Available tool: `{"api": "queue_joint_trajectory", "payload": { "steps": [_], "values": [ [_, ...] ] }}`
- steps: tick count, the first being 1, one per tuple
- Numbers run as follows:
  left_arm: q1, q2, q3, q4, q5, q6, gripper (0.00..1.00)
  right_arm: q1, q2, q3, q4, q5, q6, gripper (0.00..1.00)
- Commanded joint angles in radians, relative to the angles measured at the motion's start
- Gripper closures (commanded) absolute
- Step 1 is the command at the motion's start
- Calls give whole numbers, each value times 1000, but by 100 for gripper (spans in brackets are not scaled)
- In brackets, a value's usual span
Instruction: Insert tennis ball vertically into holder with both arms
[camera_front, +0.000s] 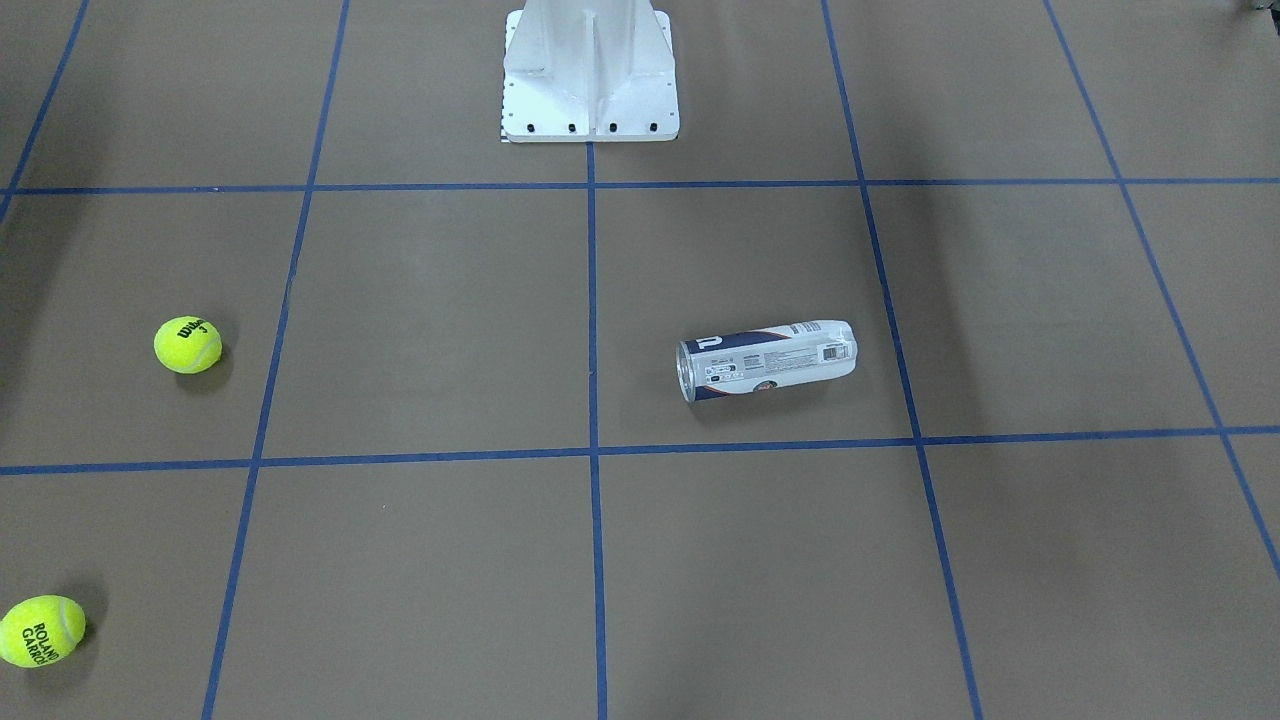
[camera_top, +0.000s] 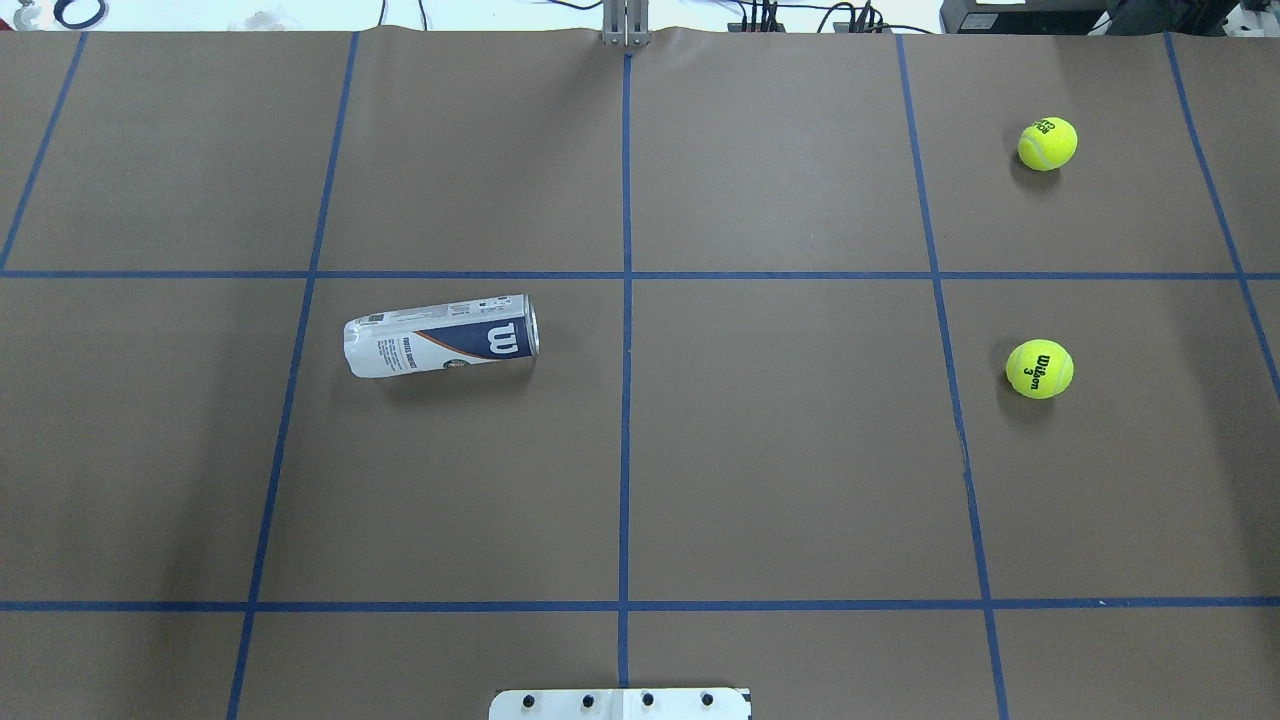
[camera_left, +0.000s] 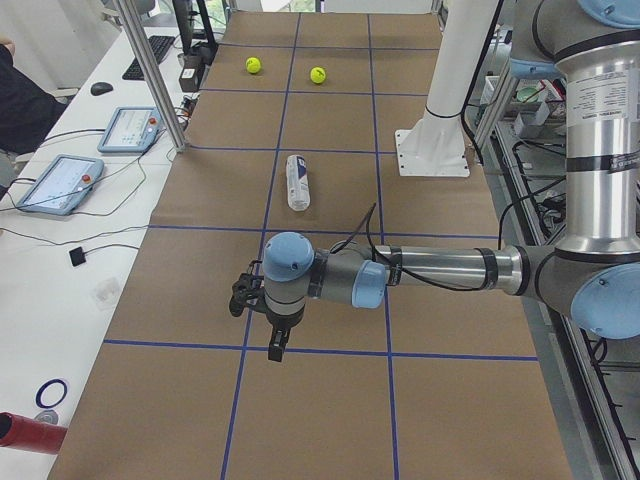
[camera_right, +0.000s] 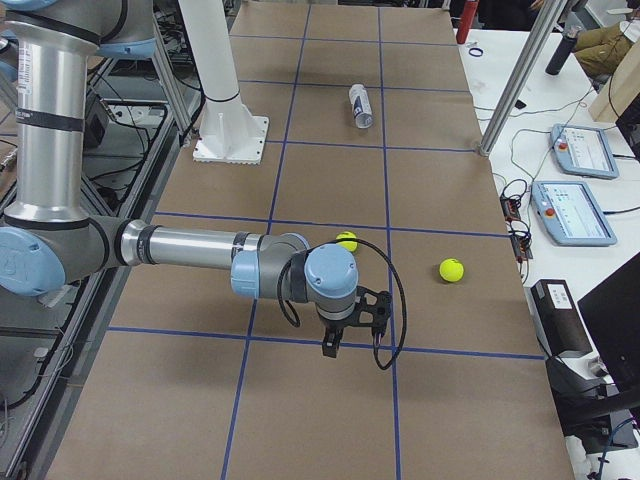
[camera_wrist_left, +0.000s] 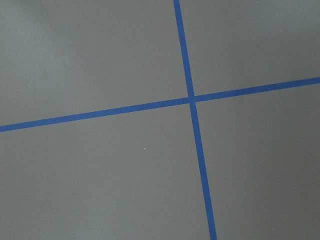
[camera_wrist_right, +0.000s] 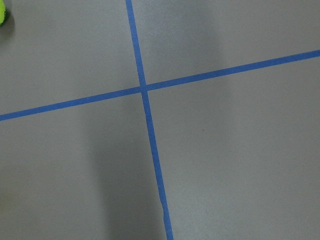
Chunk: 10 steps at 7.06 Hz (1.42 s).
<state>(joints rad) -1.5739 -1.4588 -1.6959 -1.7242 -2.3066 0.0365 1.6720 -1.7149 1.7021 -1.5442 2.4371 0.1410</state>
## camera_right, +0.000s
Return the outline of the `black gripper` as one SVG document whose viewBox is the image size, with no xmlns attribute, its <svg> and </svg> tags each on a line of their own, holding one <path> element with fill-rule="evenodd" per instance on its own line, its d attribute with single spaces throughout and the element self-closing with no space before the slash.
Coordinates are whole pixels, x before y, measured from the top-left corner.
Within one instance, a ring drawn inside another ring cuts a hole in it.
<svg viewBox="0 0 640 480">
<path fill-rule="evenodd" d="M 336 358 L 338 355 L 338 345 L 340 344 L 344 329 L 350 326 L 347 319 L 332 320 L 321 316 L 321 322 L 325 327 L 325 334 L 322 343 L 322 354 L 325 357 Z"/>
</svg>

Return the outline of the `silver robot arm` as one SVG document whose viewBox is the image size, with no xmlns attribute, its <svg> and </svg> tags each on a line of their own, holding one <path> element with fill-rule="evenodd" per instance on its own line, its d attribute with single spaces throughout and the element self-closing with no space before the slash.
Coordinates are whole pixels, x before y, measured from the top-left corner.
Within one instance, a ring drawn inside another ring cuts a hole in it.
<svg viewBox="0 0 640 480">
<path fill-rule="evenodd" d="M 88 214 L 80 204 L 88 60 L 148 59 L 157 46 L 149 1 L 8 1 L 18 42 L 17 194 L 4 211 L 1 284 L 39 296 L 117 266 L 226 269 L 235 293 L 275 299 L 291 323 L 315 306 L 323 352 L 365 307 L 356 261 L 344 248 L 297 234 L 170 229 Z"/>
</svg>

